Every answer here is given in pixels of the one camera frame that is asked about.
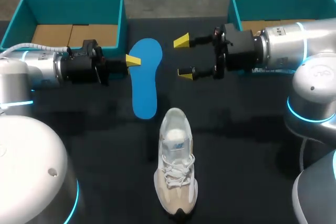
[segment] black table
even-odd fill
[[[163,48],[156,73],[158,111],[147,121],[132,110],[131,80],[35,92],[37,118],[64,141],[84,195],[88,223],[172,223],[155,193],[159,128],[181,108],[194,138],[198,200],[190,223],[297,223],[291,190],[300,139],[282,113],[291,76],[238,76],[197,82],[178,67],[212,66],[213,49],[173,49],[185,34],[210,32],[225,18],[129,20],[129,47],[154,38]],[[1,23],[3,31],[8,23]]]

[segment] sneaker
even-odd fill
[[[159,162],[154,185],[163,208],[172,215],[189,214],[196,203],[193,138],[182,110],[172,108],[165,115],[159,140]]]

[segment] logo on shoe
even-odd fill
[[[174,144],[174,149],[181,149],[181,148],[183,148],[183,145],[184,145],[184,143],[181,143],[181,144]]]

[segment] shoe insole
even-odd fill
[[[141,39],[129,55],[141,59],[140,66],[129,68],[133,111],[138,118],[150,119],[157,109],[155,74],[162,59],[162,48],[155,39]]]

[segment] cardboard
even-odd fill
[[[66,47],[71,30],[72,25],[37,25],[31,43],[49,47]]]
[[[117,25],[37,25],[31,43],[49,47],[82,47],[83,40],[95,39],[101,47],[117,44]]]
[[[83,40],[95,39],[101,47],[113,47],[117,44],[117,25],[73,25],[69,47],[81,47]]]
[[[242,21],[243,30],[252,30],[254,36],[259,35],[259,32],[265,27],[290,25],[296,22],[311,22],[314,19],[286,19],[286,20],[258,20],[258,21]]]

